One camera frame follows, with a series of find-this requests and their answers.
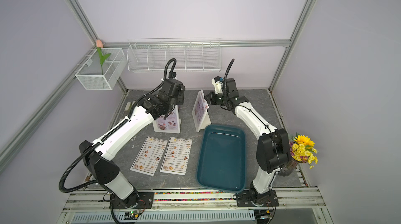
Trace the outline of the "white menu holder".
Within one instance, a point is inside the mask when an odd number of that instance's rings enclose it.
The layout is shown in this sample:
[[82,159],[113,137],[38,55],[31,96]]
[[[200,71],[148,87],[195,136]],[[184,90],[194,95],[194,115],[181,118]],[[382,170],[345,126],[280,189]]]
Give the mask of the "white menu holder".
[[192,117],[194,120],[196,132],[200,132],[200,130],[204,130],[207,126],[211,125],[211,120],[208,115],[209,105],[204,97],[204,91],[200,90],[197,94],[192,110]]
[[181,119],[178,106],[166,118],[162,115],[152,125],[155,132],[179,134],[181,132]]

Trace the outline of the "restaurant special menu sheet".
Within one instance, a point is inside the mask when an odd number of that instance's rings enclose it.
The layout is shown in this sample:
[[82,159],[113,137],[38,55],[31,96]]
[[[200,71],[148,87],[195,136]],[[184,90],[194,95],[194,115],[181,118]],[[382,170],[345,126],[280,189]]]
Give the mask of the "restaurant special menu sheet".
[[156,120],[156,126],[158,130],[162,131],[176,131],[178,130],[178,118],[175,112],[171,112],[166,119],[162,115]]

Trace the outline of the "Dim Sum Inn menu sheet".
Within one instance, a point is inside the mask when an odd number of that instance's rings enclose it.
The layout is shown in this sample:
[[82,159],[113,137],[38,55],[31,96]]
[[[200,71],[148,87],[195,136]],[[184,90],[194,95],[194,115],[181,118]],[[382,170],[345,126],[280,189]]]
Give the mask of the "Dim Sum Inn menu sheet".
[[167,140],[147,137],[130,171],[154,176],[167,145]]

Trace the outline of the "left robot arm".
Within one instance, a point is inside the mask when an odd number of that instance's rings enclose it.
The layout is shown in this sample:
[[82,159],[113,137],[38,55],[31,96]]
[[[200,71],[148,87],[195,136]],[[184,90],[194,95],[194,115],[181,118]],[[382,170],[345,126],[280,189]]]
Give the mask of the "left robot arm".
[[[143,128],[152,124],[160,116],[164,118],[184,101],[185,86],[176,79],[175,58],[170,59],[164,69],[162,82],[152,91],[142,95],[130,107],[128,115],[116,126],[92,142],[83,141],[80,156],[76,158],[61,176],[58,189],[71,193],[92,184],[99,184],[112,197],[117,197],[126,208],[137,205],[140,197],[137,189],[128,181],[120,168],[113,162],[120,149]],[[94,179],[78,186],[65,185],[71,171],[83,162]]]

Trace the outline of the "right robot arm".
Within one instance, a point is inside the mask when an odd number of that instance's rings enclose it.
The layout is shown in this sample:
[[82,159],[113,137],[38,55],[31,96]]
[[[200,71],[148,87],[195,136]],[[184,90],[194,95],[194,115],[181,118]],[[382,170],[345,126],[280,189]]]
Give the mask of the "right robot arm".
[[279,205],[273,182],[290,159],[289,136],[285,129],[278,129],[266,121],[252,106],[250,101],[239,95],[236,81],[228,74],[235,60],[232,59],[224,77],[212,79],[215,91],[204,99],[210,105],[220,106],[241,119],[258,140],[256,160],[258,172],[252,181],[247,195],[239,194],[240,199],[255,206]]

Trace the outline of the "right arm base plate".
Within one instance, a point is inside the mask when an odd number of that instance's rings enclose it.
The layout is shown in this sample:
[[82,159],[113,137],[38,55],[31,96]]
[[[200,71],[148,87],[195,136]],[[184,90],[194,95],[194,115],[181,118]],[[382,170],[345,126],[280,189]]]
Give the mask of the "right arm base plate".
[[276,191],[259,194],[255,189],[244,190],[233,195],[238,207],[277,207],[279,205]]

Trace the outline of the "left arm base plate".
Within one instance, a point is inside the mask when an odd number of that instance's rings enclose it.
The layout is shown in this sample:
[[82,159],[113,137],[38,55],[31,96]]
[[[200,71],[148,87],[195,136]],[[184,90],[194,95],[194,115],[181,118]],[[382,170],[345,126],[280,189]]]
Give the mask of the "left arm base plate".
[[152,191],[133,192],[127,199],[122,200],[113,194],[110,201],[113,209],[150,209],[154,202],[155,193]]

